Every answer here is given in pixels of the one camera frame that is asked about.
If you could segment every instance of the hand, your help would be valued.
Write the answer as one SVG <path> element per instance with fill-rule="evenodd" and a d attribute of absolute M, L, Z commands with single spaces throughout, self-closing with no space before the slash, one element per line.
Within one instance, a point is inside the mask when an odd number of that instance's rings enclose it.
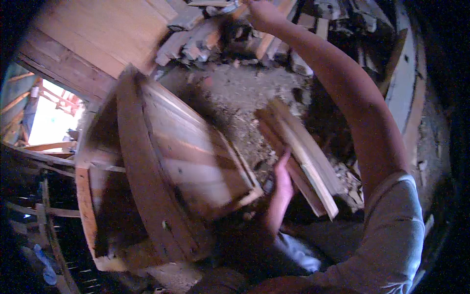
<path fill-rule="evenodd" d="M 250 9 L 248 20 L 255 29 L 271 34 L 275 32 L 280 25 L 287 22 L 286 17 L 266 0 L 246 0 L 246 5 Z"/>
<path fill-rule="evenodd" d="M 275 190 L 274 194 L 282 197 L 292 198 L 294 194 L 294 188 L 292 187 L 292 181 L 290 180 L 290 174 L 287 171 L 286 165 L 290 158 L 290 149 L 287 148 L 284 154 L 279 158 L 274 166 L 275 176 Z"/>

